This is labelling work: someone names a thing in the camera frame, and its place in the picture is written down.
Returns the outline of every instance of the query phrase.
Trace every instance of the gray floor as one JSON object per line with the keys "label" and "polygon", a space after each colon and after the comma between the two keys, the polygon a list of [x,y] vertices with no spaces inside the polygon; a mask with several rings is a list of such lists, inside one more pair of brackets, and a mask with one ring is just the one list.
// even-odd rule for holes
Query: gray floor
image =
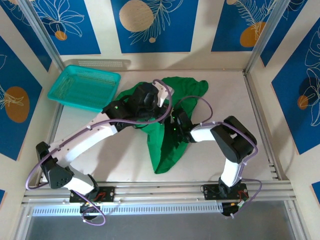
{"label": "gray floor", "polygon": [[27,240],[291,240],[283,202],[253,202],[235,219],[220,213],[111,215],[104,226],[80,216],[32,217]]}

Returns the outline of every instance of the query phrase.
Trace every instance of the green cloth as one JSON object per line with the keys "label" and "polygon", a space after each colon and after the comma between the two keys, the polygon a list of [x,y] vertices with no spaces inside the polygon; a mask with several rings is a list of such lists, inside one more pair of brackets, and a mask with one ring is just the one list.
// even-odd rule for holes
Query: green cloth
{"label": "green cloth", "polygon": [[[172,96],[172,106],[174,106],[180,99],[186,96],[195,95],[202,97],[208,90],[207,81],[202,80],[198,82],[192,77],[167,77],[162,81],[174,89],[174,94]],[[136,87],[141,83],[138,83],[131,89],[121,92],[117,96],[116,100],[119,100],[125,95],[131,95]],[[179,107],[182,107],[188,114],[189,118],[191,118],[192,112],[194,111],[197,102],[198,99],[196,98],[187,98],[186,100],[182,101]],[[165,133],[164,124],[153,123],[147,125],[141,130],[148,135],[147,145],[149,148],[149,154],[154,173],[166,173],[182,157],[188,144],[185,142],[175,142],[171,134]]]}

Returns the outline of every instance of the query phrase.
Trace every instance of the white table surface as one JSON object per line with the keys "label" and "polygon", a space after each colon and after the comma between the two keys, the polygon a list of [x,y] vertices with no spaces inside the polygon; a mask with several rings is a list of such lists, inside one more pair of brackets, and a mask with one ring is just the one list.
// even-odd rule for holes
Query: white table surface
{"label": "white table surface", "polygon": [[[258,155],[243,172],[243,177],[272,180],[267,155],[259,134],[243,74],[240,71],[124,71],[120,72],[118,93],[136,83],[165,77],[192,77],[207,80],[209,89],[204,98],[213,107],[214,121],[233,115],[253,133],[258,141]],[[208,106],[199,101],[192,121],[200,122],[210,114]],[[87,124],[97,113],[65,106],[60,118],[55,141],[68,136]],[[223,172],[225,157],[214,141],[190,144],[182,158],[168,172],[155,174],[147,146],[147,134],[127,127],[80,155],[71,164],[96,181],[216,181]]]}

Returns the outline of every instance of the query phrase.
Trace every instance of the ventilation grille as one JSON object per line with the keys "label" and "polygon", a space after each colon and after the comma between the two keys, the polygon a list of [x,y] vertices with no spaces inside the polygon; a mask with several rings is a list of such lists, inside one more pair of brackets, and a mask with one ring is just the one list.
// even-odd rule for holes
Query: ventilation grille
{"label": "ventilation grille", "polygon": [[[78,216],[80,207],[73,205],[37,206],[32,216]],[[106,215],[145,215],[145,214],[190,214],[222,213],[221,203],[188,203],[188,204],[134,204],[102,206]]]}

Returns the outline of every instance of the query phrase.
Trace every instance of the teal plastic basket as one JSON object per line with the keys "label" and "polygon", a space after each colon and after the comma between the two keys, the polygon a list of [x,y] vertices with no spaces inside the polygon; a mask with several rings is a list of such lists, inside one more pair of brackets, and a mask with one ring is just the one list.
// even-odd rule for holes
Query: teal plastic basket
{"label": "teal plastic basket", "polygon": [[118,73],[69,65],[47,96],[63,105],[101,112],[114,98],[120,79]]}

